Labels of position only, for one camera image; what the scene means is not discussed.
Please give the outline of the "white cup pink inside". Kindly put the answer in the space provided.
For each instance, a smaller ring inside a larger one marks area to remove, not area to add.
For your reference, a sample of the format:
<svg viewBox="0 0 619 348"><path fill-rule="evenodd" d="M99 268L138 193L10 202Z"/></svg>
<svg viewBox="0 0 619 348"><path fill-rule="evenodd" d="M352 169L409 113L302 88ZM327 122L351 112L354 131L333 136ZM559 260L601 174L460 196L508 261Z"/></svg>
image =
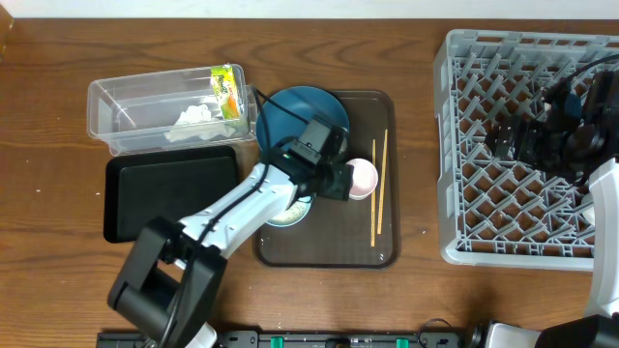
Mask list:
<svg viewBox="0 0 619 348"><path fill-rule="evenodd" d="M378 172L372 162L366 159L351 159L347 162L353 167L352 187L349 197L363 200L370 196L378 184Z"/></svg>

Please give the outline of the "light blue bowl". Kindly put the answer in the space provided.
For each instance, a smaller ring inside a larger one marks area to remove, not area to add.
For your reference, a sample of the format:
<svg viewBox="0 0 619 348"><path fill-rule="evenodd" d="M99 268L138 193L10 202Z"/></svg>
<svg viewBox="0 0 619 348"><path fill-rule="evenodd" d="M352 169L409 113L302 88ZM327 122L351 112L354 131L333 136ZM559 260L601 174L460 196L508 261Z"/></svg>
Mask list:
<svg viewBox="0 0 619 348"><path fill-rule="evenodd" d="M286 211L269 219L267 224L274 227L289 227L302 220L309 212L313 196L299 198Z"/></svg>

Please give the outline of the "white tissue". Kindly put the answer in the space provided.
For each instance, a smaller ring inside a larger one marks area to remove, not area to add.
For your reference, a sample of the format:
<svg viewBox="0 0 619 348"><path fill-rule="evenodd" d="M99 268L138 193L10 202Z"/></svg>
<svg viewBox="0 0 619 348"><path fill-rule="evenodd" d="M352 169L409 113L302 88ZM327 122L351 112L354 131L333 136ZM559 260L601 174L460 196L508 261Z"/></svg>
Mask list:
<svg viewBox="0 0 619 348"><path fill-rule="evenodd" d="M170 142L198 137L212 140L217 137L229 137L234 129L224 123L220 111L211 111L206 104L189 106L183 111L176 123L164 134Z"/></svg>

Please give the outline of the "yellow snack wrapper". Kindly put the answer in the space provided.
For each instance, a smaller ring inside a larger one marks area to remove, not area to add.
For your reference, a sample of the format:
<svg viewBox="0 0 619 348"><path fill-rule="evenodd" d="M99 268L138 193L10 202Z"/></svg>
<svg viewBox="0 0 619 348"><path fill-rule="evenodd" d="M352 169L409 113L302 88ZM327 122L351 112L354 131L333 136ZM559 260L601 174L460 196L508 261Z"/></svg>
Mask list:
<svg viewBox="0 0 619 348"><path fill-rule="evenodd" d="M211 69L211 87L225 120L241 117L238 105L238 86L231 66L216 66Z"/></svg>

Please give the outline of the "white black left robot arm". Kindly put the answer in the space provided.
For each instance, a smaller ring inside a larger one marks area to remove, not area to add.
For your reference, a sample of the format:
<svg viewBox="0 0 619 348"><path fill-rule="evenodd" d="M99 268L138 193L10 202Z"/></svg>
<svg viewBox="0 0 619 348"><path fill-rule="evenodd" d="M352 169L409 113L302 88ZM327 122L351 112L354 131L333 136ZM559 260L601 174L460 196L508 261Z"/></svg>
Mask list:
<svg viewBox="0 0 619 348"><path fill-rule="evenodd" d="M300 197L347 200L353 167L307 167L285 157L258 163L236 188L177 222L157 217L139 233L108 305L161 347L212 347L207 318L234 251Z"/></svg>

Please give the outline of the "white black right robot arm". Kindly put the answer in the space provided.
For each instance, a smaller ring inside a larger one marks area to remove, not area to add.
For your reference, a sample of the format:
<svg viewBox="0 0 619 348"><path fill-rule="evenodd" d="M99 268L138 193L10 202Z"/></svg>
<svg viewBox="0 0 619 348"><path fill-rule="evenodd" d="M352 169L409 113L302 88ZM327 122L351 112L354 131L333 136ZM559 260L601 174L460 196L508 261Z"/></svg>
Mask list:
<svg viewBox="0 0 619 348"><path fill-rule="evenodd" d="M577 126L507 117L486 137L498 158L515 158L557 176L582 175L595 214L594 269L582 318L540 332L491 324L485 347L618 346L618 117L600 116Z"/></svg>

